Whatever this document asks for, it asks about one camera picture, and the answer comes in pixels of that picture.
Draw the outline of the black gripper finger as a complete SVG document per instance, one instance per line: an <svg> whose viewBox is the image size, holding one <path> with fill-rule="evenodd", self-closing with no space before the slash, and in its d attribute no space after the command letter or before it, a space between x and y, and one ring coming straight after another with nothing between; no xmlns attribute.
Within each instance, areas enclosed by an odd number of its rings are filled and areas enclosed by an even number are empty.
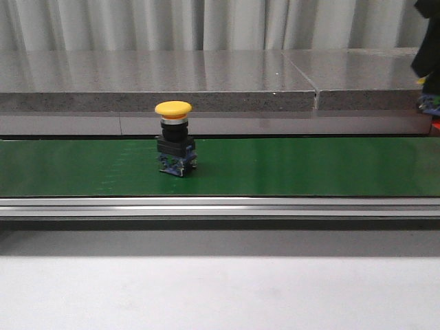
<svg viewBox="0 0 440 330"><path fill-rule="evenodd" d="M411 64L413 71L421 78L439 67L439 1L416 1L414 7L428 20L422 44Z"/></svg>

